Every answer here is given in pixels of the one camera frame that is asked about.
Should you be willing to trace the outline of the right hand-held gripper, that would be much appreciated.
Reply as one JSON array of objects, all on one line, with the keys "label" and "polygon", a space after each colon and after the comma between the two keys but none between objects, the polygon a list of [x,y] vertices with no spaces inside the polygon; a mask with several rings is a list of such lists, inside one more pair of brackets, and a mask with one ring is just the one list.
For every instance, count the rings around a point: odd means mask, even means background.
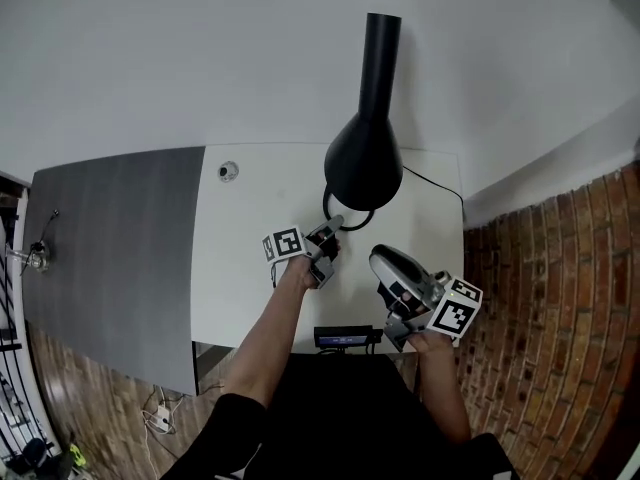
[{"label": "right hand-held gripper", "polygon": [[369,265],[388,311],[383,333],[399,352],[411,335],[428,330],[463,337],[481,307],[481,289],[446,271],[430,274],[394,247],[376,245]]}]

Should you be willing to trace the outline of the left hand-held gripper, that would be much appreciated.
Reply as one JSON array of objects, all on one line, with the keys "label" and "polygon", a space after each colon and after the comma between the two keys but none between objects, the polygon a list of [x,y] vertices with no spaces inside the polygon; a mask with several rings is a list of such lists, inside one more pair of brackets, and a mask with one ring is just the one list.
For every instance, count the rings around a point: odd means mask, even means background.
[{"label": "left hand-held gripper", "polygon": [[330,240],[344,224],[344,217],[336,215],[303,235],[298,226],[268,234],[262,240],[266,262],[270,267],[272,286],[276,287],[276,265],[293,257],[304,256],[310,260],[309,272],[316,287],[322,288],[334,275],[334,260],[324,255],[323,243]]}]

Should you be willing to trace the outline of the black desk lamp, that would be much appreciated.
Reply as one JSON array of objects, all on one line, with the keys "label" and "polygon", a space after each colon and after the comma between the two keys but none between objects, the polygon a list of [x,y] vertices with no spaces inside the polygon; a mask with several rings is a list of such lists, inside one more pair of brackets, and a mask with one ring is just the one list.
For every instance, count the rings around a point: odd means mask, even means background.
[{"label": "black desk lamp", "polygon": [[402,159],[389,120],[401,22],[397,16],[367,15],[358,110],[325,156],[325,217],[332,218],[330,197],[368,213],[356,226],[341,226],[345,232],[365,227],[375,211],[394,198],[402,182]]}]

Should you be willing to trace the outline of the person's right forearm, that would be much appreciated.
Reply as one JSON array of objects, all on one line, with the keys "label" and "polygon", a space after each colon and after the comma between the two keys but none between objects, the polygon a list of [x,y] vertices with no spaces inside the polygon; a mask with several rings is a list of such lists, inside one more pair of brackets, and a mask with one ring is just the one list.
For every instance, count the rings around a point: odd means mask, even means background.
[{"label": "person's right forearm", "polygon": [[412,334],[409,343],[418,354],[422,401],[436,426],[453,444],[469,441],[469,417],[458,384],[450,337],[426,331]]}]

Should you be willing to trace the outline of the person's left forearm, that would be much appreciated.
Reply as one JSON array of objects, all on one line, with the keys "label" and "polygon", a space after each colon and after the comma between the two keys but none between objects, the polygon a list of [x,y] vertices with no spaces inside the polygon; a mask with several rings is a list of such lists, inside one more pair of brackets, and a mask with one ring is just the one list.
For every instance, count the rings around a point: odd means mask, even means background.
[{"label": "person's left forearm", "polygon": [[261,316],[231,361],[224,394],[269,406],[292,350],[304,296],[315,286],[310,260],[304,256],[290,259]]}]

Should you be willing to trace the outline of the white desk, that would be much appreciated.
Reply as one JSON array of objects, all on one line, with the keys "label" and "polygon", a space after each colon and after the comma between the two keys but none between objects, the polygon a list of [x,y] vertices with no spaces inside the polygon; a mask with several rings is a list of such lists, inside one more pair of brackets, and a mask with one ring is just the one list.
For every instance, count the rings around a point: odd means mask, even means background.
[{"label": "white desk", "polygon": [[[262,240],[298,226],[325,222],[323,144],[210,146],[199,186],[191,269],[191,335],[197,342],[237,347],[266,306],[273,288]],[[387,311],[377,292],[369,254],[378,244],[412,256],[430,272],[463,272],[463,218],[457,158],[405,149],[404,176],[394,199],[362,229],[340,233],[341,251],[327,284],[306,294],[294,349],[315,351],[318,326],[382,327]],[[218,169],[239,166],[223,183]],[[335,200],[330,215],[348,226],[367,217]]]}]

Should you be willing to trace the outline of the grey desk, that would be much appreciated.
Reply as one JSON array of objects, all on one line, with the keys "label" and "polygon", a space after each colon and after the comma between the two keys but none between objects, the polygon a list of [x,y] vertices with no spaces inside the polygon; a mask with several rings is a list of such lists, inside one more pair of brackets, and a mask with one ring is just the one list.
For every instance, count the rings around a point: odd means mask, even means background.
[{"label": "grey desk", "polygon": [[122,374],[194,394],[190,294],[204,151],[167,149],[34,175],[24,241],[51,262],[22,277],[26,320]]}]

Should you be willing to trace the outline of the black chest-mounted screen device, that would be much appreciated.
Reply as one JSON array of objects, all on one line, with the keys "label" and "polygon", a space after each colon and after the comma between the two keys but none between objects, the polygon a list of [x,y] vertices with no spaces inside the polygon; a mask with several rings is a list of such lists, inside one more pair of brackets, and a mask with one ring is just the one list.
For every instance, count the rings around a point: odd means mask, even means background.
[{"label": "black chest-mounted screen device", "polygon": [[383,330],[372,325],[321,326],[314,328],[314,344],[319,354],[345,354],[348,349],[356,348],[372,355],[382,335]]}]

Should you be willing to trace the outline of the person's black shirt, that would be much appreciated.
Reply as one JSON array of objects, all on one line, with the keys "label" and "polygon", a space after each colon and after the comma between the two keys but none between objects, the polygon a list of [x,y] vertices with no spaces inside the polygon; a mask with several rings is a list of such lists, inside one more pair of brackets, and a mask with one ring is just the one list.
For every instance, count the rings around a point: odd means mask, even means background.
[{"label": "person's black shirt", "polygon": [[497,439],[450,443],[382,355],[293,355],[268,406],[221,395],[161,480],[519,480]]}]

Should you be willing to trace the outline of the white power strip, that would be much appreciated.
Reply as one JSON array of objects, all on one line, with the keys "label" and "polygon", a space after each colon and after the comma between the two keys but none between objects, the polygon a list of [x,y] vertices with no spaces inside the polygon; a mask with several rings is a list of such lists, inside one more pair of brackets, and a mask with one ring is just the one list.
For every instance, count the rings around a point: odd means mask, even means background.
[{"label": "white power strip", "polygon": [[171,411],[161,403],[149,416],[149,422],[156,431],[166,434],[171,430]]}]

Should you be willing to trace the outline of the black metal railing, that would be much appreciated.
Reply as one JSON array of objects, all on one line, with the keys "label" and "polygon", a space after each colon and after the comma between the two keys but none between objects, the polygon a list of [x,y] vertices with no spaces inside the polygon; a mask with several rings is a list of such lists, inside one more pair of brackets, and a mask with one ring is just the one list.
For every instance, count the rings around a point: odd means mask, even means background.
[{"label": "black metal railing", "polygon": [[6,226],[0,216],[0,459],[20,456],[34,439],[44,444],[45,456],[59,453],[47,430],[23,330],[13,304],[12,262],[7,258]]}]

